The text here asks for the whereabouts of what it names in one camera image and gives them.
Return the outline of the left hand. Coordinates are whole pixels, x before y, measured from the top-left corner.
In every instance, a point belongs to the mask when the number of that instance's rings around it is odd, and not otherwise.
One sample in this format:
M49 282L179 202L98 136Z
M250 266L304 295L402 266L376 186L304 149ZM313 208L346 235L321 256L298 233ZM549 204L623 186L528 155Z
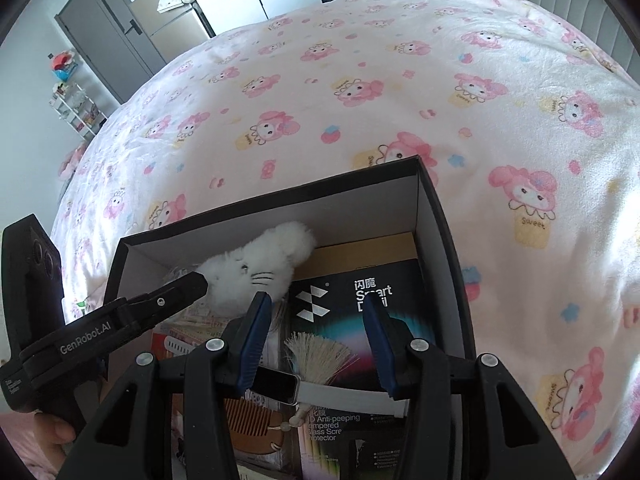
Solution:
M64 446L76 438L75 429L58 416L37 413L34 424L34 433L43 452L65 455Z

